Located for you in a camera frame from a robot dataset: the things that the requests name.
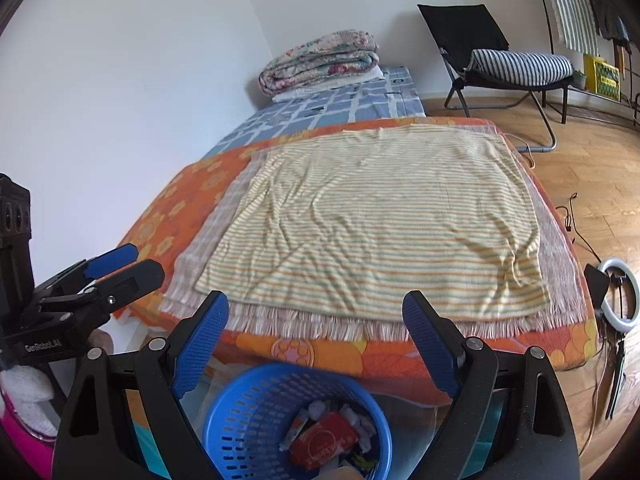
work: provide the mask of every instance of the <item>black chair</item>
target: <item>black chair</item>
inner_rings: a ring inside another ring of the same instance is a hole
[[[433,39],[440,49],[440,54],[451,78],[451,90],[444,103],[445,108],[449,110],[460,110],[461,107],[449,106],[454,92],[458,94],[462,109],[465,111],[467,117],[471,117],[469,110],[473,108],[513,108],[531,96],[542,116],[542,120],[545,121],[545,126],[551,135],[552,142],[546,146],[518,146],[518,150],[521,152],[531,150],[537,153],[546,153],[554,150],[558,142],[543,110],[543,106],[546,104],[546,91],[562,89],[562,124],[565,124],[568,87],[573,80],[573,75],[546,86],[520,86],[491,78],[475,70],[467,70],[471,60],[471,53],[474,49],[509,49],[509,43],[500,30],[500,27],[498,27],[498,24],[495,23],[489,10],[484,5],[452,7],[418,5],[418,8],[422,13],[424,21],[427,22]],[[508,105],[468,106],[462,95],[462,90],[466,86],[498,90],[519,90],[525,91],[526,94],[515,103]],[[534,92],[542,92],[543,105],[540,105]]]

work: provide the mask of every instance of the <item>yellow box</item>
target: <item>yellow box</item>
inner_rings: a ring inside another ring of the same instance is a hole
[[[587,76],[585,88],[594,94],[620,101],[620,70],[601,57],[584,54],[582,60]]]

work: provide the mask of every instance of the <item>red box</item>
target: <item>red box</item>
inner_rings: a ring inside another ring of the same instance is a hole
[[[358,443],[358,434],[342,415],[329,413],[300,434],[289,447],[290,459],[307,470],[319,468]]]

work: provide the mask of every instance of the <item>white wall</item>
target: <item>white wall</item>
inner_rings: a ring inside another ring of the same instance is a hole
[[[249,0],[25,0],[0,38],[0,171],[31,190],[41,281],[115,246],[254,111]]]
[[[362,28],[380,45],[381,63],[409,67],[423,97],[446,95],[450,79],[417,4],[485,4],[513,50],[549,52],[542,0],[251,1],[274,56],[333,30]],[[581,54],[562,48],[556,52],[568,54],[577,66],[582,65]]]

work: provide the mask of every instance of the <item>white ring light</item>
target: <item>white ring light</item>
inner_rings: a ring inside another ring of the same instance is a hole
[[[636,277],[634,276],[631,268],[620,258],[607,258],[598,266],[598,270],[601,270],[604,273],[607,272],[607,269],[622,270],[622,272],[624,272],[629,278],[629,283],[631,283],[631,286],[634,290],[634,295],[636,296],[636,309],[631,319],[620,317],[618,316],[618,314],[613,312],[613,309],[611,308],[609,301],[607,301],[607,298],[602,301],[602,313],[604,314],[604,317],[607,318],[607,321],[609,321],[614,330],[622,334],[626,334],[628,332],[631,332],[636,324],[638,324],[638,320],[640,319],[640,291],[638,291],[638,280],[636,280]]]

